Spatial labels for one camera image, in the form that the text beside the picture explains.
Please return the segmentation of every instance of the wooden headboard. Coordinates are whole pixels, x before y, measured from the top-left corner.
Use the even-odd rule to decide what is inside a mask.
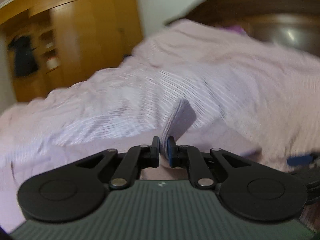
[[[241,25],[260,41],[320,57],[320,0],[206,0],[181,18],[210,26]]]

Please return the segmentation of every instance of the gray ribbed surface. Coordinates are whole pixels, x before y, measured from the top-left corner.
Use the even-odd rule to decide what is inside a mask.
[[[189,181],[136,181],[114,191],[90,216],[67,224],[27,221],[12,233],[17,240],[304,240],[313,233],[292,220],[258,225],[227,212],[214,193]]]

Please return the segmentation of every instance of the dark clothing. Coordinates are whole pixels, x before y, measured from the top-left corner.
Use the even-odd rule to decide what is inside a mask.
[[[29,36],[21,36],[18,39],[14,38],[8,48],[15,49],[14,75],[16,77],[28,76],[39,69],[32,54]]]

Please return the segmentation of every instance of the blue object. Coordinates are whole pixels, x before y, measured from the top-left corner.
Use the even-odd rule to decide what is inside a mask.
[[[308,154],[308,155],[300,155],[300,156],[293,156],[293,157],[289,157],[287,159],[287,164],[289,166],[300,166],[300,165],[309,165],[310,163],[312,163],[314,161],[314,158],[312,155]]]
[[[172,166],[172,149],[170,147],[169,139],[167,140],[167,152],[168,152],[168,158],[169,158],[169,165]]]

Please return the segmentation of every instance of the wooden wardrobe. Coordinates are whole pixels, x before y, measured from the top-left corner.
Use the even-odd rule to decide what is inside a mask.
[[[14,51],[8,51],[17,101],[46,97],[52,90],[85,81],[97,70],[118,67],[142,40],[136,0],[15,0],[0,9],[7,44],[31,37],[39,70],[14,76]],[[55,58],[51,68],[47,61]]]

